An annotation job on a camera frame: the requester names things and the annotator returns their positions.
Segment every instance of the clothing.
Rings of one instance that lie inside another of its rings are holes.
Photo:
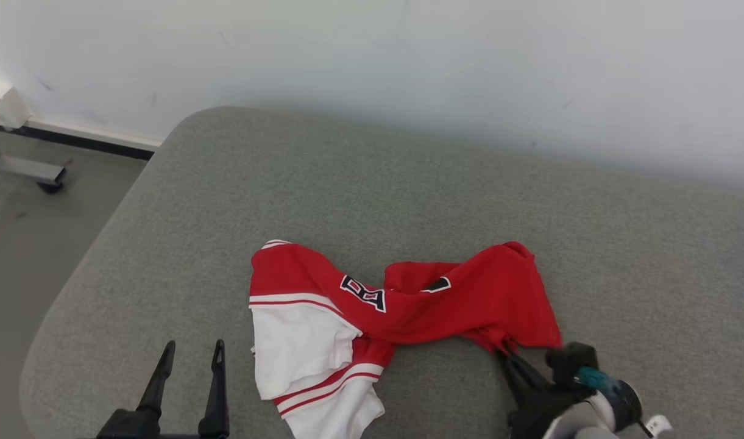
[[[462,264],[392,264],[383,288],[287,241],[267,242],[252,266],[255,381],[297,439],[360,437],[384,413],[372,383],[395,344],[460,335],[490,351],[561,346],[534,256],[517,242]]]

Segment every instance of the fabric surface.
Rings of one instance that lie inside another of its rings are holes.
[[[369,284],[394,261],[522,242],[564,341],[597,347],[646,414],[744,437],[744,195],[233,108],[180,123],[45,317],[21,377],[33,433],[95,436],[171,339],[162,431],[196,431],[223,338],[232,436],[290,437],[249,352],[250,257],[271,237]],[[376,390],[386,413],[364,437],[504,437],[513,407],[497,361],[460,338],[399,348]]]

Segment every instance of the metal leg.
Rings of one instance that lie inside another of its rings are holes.
[[[62,166],[50,165],[32,160],[18,159],[1,154],[0,173],[16,175],[35,181],[43,191],[54,194],[63,187],[63,176],[66,169]]]

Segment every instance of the wheel caster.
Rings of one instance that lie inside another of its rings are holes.
[[[45,194],[52,195],[57,194],[60,192],[61,189],[63,189],[63,183],[57,184],[57,186],[52,184],[46,184],[46,183],[38,183],[38,187],[41,188],[42,191],[44,191]]]

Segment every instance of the gray floor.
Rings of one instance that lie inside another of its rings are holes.
[[[146,162],[0,133],[4,153],[63,164],[65,188],[0,177],[0,437],[32,437],[18,381],[46,311]]]

